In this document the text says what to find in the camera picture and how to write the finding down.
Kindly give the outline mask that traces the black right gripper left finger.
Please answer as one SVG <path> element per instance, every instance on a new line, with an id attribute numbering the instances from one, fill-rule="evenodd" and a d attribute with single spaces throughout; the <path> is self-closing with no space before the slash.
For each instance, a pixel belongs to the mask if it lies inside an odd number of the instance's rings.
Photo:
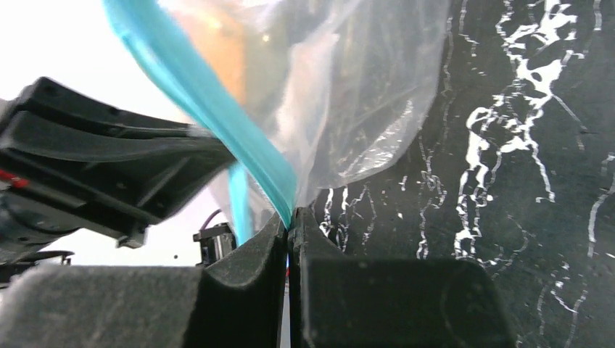
<path id="1" fill-rule="evenodd" d="M 277 347 L 286 231 L 209 267 L 45 265 L 4 293 L 3 347 Z"/>

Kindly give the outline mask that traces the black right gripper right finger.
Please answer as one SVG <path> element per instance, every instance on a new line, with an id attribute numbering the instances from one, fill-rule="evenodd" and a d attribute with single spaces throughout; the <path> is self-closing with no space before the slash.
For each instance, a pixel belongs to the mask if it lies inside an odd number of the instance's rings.
<path id="1" fill-rule="evenodd" d="M 292 347 L 513 347 L 494 283 L 471 262 L 343 254 L 313 213 L 289 231 Z"/>

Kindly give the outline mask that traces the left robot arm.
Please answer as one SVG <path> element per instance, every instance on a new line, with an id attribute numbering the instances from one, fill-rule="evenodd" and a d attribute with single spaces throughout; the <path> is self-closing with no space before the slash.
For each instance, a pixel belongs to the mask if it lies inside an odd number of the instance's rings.
<path id="1" fill-rule="evenodd" d="M 38 78 L 1 108 L 1 287 L 82 228 L 142 247 L 234 160 L 204 129 Z"/>

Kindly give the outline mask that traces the clear zip top bag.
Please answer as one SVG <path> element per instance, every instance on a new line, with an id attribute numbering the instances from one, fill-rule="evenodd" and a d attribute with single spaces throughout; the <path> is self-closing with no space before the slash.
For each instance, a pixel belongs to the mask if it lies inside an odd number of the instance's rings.
<path id="1" fill-rule="evenodd" d="M 104 1 L 146 76 L 236 163 L 211 190 L 239 244 L 322 189 L 393 165 L 436 95 L 449 1 Z M 172 9 L 242 24 L 246 102 L 227 91 Z"/>

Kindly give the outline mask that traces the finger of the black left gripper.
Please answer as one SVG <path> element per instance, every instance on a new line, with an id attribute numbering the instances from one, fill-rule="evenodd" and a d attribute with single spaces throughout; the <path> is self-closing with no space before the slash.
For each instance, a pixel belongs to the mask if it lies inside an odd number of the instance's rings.
<path id="1" fill-rule="evenodd" d="M 138 248 L 233 161 L 190 124 L 39 78 L 1 110 L 1 234 L 34 247 L 86 228 Z"/>

